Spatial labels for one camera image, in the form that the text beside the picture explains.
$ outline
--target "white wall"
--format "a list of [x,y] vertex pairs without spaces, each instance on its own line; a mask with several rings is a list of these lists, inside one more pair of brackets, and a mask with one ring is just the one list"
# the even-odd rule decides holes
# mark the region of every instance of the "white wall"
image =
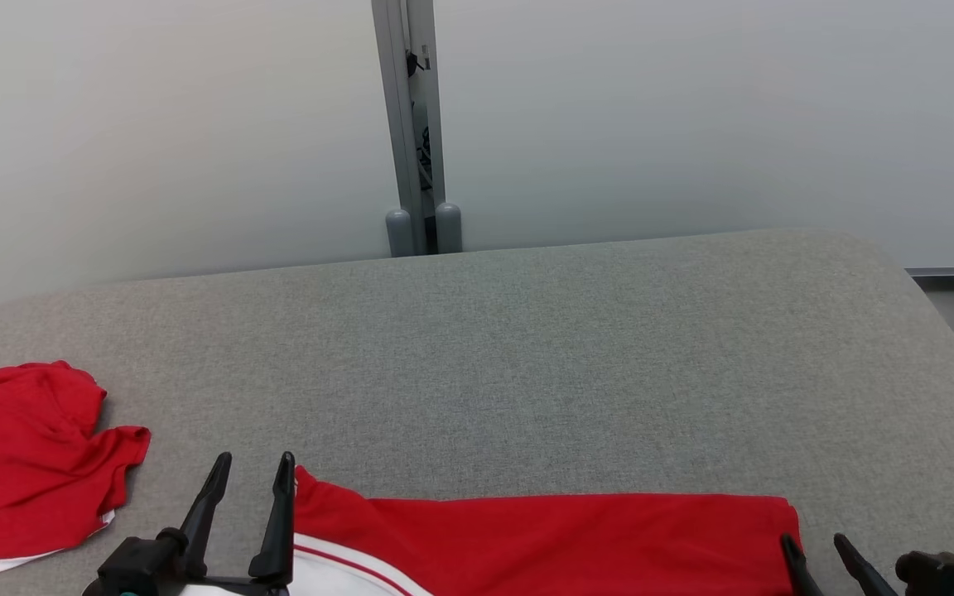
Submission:
[[954,2],[436,0],[467,250],[836,228],[954,267]]
[[0,301],[387,257],[370,0],[0,0]]

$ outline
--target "gray fabric surface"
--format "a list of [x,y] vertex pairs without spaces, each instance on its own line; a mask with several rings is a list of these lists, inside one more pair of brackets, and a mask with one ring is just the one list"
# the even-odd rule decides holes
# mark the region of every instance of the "gray fabric surface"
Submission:
[[[0,594],[78,594],[181,523],[234,452],[210,569],[245,572],[277,456],[370,497],[783,495],[858,594],[954,550],[954,336],[879,250],[806,230],[450,254],[100,286],[0,306],[0,366],[63,358],[152,430],[129,504]],[[896,579],[894,585],[900,586]]]

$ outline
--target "white stripe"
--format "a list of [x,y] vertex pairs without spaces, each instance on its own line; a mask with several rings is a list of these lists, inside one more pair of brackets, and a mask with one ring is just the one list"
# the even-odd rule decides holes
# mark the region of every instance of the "white stripe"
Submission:
[[326,540],[319,540],[318,538],[314,538],[314,536],[302,535],[302,533],[294,533],[294,535],[292,535],[292,543],[296,544],[296,546],[303,546],[305,548],[311,548],[311,550],[325,552],[327,555],[333,555],[333,557],[337,557],[338,559],[355,563],[360,567],[364,567],[364,569],[372,570],[375,574],[379,574],[379,576],[400,586],[400,588],[404,589],[404,591],[408,592],[411,596],[432,596],[432,594],[429,594],[425,589],[422,589],[421,585],[416,584],[412,578],[407,577],[407,574],[395,569],[395,567],[388,565],[388,563],[379,558],[367,555],[366,552],[360,552],[354,548],[341,546],[340,544]]
[[294,554],[294,581],[289,584],[292,596],[405,596],[378,576],[347,563],[303,550],[294,550]]

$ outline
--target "red garment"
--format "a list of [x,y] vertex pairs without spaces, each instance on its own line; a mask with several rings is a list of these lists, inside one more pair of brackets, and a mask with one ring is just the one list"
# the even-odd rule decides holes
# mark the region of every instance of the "red garment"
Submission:
[[95,434],[104,397],[68,363],[0,368],[0,559],[77,546],[124,504],[149,430]]
[[787,596],[779,538],[800,543],[779,497],[367,499],[299,465],[294,518],[298,595],[341,585],[332,565],[405,596]]

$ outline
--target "gray pole base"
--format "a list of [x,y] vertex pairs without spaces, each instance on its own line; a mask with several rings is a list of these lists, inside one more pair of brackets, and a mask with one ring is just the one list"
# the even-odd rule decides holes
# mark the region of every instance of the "gray pole base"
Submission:
[[393,209],[385,216],[389,231],[389,252],[394,257],[414,256],[414,237],[410,228],[410,214],[402,209]]
[[462,211],[458,204],[436,206],[436,247],[440,254],[462,252]]

